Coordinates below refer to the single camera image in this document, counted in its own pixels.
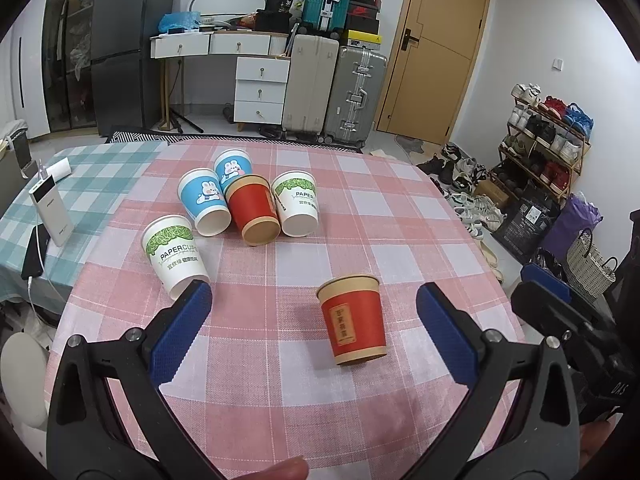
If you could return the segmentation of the red paper cup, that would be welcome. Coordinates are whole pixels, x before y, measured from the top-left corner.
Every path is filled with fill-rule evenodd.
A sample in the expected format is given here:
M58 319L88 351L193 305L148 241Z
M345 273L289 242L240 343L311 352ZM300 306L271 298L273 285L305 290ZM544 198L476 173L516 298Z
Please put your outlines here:
M248 246L273 242L281 232L269 182L258 174L238 177L227 188L232 219Z
M322 284L316 292L335 364L352 365L387 353L380 281L352 274Z

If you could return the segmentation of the blue white cup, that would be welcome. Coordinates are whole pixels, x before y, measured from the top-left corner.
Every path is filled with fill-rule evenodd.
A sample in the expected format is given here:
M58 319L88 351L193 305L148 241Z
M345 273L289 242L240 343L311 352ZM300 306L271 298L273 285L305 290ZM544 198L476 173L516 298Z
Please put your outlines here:
M230 226L231 212L214 170L187 171L179 180L177 195L201 236L219 235Z
M253 172L252 162L247 152L243 150L227 150L222 152L214 162L221 191L226 189L233 181Z

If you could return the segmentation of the red paper cup lying down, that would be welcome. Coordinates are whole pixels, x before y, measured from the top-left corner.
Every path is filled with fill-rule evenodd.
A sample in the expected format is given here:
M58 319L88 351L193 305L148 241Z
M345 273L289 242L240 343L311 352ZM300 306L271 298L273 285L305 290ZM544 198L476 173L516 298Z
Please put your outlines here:
M238 177L227 188L232 219L248 246L273 242L281 232L269 182L258 174Z

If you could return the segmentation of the blue white cup back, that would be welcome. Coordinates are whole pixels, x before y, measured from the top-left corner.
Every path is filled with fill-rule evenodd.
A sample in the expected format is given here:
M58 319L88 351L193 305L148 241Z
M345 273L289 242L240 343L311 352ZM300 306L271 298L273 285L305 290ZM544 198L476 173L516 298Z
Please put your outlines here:
M227 150L222 152L214 162L221 191L226 189L233 181L253 172L252 162L247 152L243 150Z

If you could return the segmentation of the white stool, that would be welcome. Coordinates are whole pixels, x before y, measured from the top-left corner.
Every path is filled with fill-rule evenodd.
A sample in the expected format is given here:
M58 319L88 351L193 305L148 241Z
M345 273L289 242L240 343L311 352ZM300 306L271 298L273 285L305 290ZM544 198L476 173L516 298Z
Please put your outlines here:
M48 411L44 403L47 356L32 336L15 333L1 351L1 385L9 407L26 426L45 430Z

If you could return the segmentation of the black smartphone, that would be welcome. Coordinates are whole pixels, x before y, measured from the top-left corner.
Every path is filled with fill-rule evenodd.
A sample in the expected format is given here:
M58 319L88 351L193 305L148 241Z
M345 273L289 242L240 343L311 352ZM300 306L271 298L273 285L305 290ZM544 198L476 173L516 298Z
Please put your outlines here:
M21 272L23 281L40 278L43 274L43 263L46 260L50 239L50 234L43 223L39 223L32 229Z

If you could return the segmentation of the woven basket bag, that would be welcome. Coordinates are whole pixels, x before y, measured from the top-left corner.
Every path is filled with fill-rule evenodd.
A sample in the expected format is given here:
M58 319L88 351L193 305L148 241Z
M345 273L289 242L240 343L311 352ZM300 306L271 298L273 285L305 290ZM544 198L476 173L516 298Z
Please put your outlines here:
M618 260L605 259L593 243L592 229L585 228L570 245L564 269L571 288L591 302L600 298L615 283Z

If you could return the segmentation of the teal checked tablecloth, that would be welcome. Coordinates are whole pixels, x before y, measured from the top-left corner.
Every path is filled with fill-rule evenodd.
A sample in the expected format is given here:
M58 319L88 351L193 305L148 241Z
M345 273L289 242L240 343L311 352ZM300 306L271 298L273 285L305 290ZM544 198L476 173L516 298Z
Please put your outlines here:
M30 234L40 218L28 191L21 191L1 218L1 299L32 300L60 315L111 216L166 146L164 141L113 143L56 154L51 162L66 158L72 168L58 184L58 192L73 221L73 234L62 248L48 246L46 275L32 284L24 281L21 272Z

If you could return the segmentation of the black printed bag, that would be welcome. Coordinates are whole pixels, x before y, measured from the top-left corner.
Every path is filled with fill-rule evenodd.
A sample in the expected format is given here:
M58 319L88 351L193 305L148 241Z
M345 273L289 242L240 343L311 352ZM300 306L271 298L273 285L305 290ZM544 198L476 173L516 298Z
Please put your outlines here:
M555 206L548 208L546 204L521 200L518 208L508 217L502 234L506 249L519 263L528 263L558 215Z

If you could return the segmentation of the white drawer cabinet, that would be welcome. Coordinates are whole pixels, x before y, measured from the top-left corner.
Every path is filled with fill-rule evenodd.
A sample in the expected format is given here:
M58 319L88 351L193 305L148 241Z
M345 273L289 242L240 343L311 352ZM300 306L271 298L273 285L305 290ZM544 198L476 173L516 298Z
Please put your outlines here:
M282 124L290 60L239 56L236 60L233 119L239 124Z

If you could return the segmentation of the blue plastic bag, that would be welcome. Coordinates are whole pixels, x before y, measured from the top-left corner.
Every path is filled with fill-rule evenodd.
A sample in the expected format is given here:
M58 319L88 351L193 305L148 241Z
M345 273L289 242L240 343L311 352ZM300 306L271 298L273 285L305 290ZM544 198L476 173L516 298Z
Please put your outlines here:
M165 14L158 23L160 34L184 34L198 32L201 27L200 11L171 12Z

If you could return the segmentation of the beige suitcase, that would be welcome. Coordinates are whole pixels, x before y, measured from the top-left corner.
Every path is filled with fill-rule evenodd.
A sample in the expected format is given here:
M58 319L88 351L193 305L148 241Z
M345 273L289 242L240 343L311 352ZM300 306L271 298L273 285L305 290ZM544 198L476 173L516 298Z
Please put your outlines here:
M333 39L295 37L282 116L285 131L322 131L339 48Z

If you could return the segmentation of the silver suitcase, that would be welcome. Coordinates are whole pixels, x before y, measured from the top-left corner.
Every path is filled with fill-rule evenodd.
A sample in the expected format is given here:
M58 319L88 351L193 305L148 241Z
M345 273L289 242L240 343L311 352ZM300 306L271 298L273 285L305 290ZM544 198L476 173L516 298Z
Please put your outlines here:
M365 48L340 47L323 136L326 143L362 148L373 127L387 58Z

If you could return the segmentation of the yellow shoe box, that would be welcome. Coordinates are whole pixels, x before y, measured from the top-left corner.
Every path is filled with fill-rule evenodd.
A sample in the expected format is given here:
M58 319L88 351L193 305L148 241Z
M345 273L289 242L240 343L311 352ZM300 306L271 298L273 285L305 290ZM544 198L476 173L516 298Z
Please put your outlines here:
M360 32L360 30L349 29L346 36L349 46L356 48L367 48L371 50L380 50L382 37L370 32Z

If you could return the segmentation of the wooden door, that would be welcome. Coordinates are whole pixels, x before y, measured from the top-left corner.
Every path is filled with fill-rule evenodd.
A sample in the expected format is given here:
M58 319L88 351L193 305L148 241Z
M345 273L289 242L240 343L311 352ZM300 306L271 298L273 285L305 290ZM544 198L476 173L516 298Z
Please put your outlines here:
M376 128L446 143L468 90L490 0L404 0Z

